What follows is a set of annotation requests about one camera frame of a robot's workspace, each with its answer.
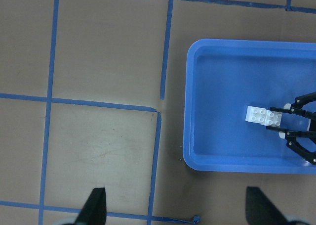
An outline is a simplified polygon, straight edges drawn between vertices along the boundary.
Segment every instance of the black object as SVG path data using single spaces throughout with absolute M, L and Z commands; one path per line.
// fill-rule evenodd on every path
M 258 187 L 247 187 L 246 220 L 249 225 L 309 225 L 288 221 Z
M 105 188 L 94 188 L 74 224 L 104 225 L 107 219 Z
M 295 102 L 291 104 L 290 109 L 270 107 L 271 111 L 295 114 L 310 119 L 309 131 L 291 131 L 272 126 L 267 126 L 267 130 L 285 133 L 285 139 L 287 140 L 286 145 L 309 163 L 316 165 L 316 151 L 310 152 L 296 140 L 297 137 L 307 137 L 316 144 L 316 112 L 312 113 L 302 109 L 304 105 L 313 101 L 316 101 L 316 92 L 295 98 Z

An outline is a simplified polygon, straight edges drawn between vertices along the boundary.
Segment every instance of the white lego brick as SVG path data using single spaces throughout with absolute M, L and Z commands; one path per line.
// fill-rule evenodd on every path
M 282 113 L 265 108 L 248 106 L 246 121 L 265 126 L 280 127 Z

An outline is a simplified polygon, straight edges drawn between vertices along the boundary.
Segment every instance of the grey surface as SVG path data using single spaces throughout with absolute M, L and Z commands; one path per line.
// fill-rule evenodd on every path
M 191 220 L 198 214 L 201 225 L 245 225 L 245 189 L 253 185 L 285 214 L 316 224 L 314 175 L 197 172 L 182 158 L 190 45 L 203 38 L 315 43 L 316 15 L 175 0 L 161 101 L 167 5 L 168 0 L 60 0 L 53 96 L 161 111 L 154 216 Z M 53 0 L 0 0 L 0 6 L 0 92 L 46 96 Z M 0 200 L 38 204 L 45 103 L 0 99 L 0 109 Z M 45 204 L 80 208 L 93 187 L 106 186 L 111 212 L 146 214 L 156 118 L 150 112 L 53 104 Z M 45 211 L 44 224 L 73 215 Z M 0 224 L 32 225 L 37 219 L 37 210 L 0 206 Z M 107 224 L 145 223 L 109 218 Z

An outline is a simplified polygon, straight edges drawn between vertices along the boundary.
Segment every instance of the blue plastic tray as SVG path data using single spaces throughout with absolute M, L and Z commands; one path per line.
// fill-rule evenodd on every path
M 188 51 L 183 156 L 195 170 L 316 174 L 277 132 L 245 121 L 247 106 L 282 108 L 316 91 L 316 44 L 200 40 Z M 316 111 L 310 103 L 307 108 Z M 283 114 L 281 127 L 306 130 Z M 311 151 L 308 139 L 300 141 Z

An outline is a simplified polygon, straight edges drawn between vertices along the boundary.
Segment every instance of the blue bin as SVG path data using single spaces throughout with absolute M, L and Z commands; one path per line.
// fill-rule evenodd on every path
M 316 174 L 277 132 L 245 121 L 247 106 L 282 108 L 316 91 L 316 44 L 211 40 L 188 51 L 183 156 L 195 170 Z M 307 105 L 316 111 L 316 104 Z M 281 127 L 308 120 L 283 115 Z M 308 139 L 301 142 L 310 151 Z

